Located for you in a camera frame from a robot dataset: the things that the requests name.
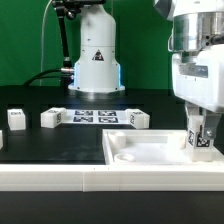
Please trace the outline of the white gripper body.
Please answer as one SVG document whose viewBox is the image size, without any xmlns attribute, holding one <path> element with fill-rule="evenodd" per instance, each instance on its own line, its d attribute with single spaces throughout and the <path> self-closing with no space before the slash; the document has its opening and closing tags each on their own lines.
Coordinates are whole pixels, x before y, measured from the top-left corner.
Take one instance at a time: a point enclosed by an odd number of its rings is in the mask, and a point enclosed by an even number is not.
<svg viewBox="0 0 224 224">
<path fill-rule="evenodd" d="M 174 94 L 215 113 L 224 113 L 224 45 L 201 51 L 193 63 L 183 63 L 180 53 L 172 56 Z"/>
</svg>

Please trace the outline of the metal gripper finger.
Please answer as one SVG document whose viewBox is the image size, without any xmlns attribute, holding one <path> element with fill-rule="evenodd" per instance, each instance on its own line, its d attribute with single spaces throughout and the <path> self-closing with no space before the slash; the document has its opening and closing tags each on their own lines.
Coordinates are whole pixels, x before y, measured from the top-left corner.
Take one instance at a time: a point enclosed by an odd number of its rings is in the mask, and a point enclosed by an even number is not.
<svg viewBox="0 0 224 224">
<path fill-rule="evenodd" d="M 208 110 L 204 111 L 203 136 L 207 140 L 216 138 L 217 127 L 221 119 L 220 113 L 214 113 Z"/>
<path fill-rule="evenodd" d="M 185 111 L 187 116 L 187 127 L 199 128 L 204 119 L 204 117 L 200 114 L 199 107 L 190 102 L 185 102 Z"/>
</svg>

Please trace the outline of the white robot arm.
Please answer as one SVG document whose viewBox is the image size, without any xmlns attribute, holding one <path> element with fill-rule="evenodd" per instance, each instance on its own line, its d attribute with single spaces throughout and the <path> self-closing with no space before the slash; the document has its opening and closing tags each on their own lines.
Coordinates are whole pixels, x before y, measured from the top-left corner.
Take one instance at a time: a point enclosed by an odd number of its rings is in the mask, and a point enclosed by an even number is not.
<svg viewBox="0 0 224 224">
<path fill-rule="evenodd" d="M 211 140 L 224 113 L 224 0 L 153 0 L 153 6 L 172 22 L 174 94 L 185 101 L 188 116 L 202 116 L 199 129 Z M 115 60 L 115 27 L 101 5 L 84 5 L 71 91 L 94 97 L 124 88 Z"/>
</svg>

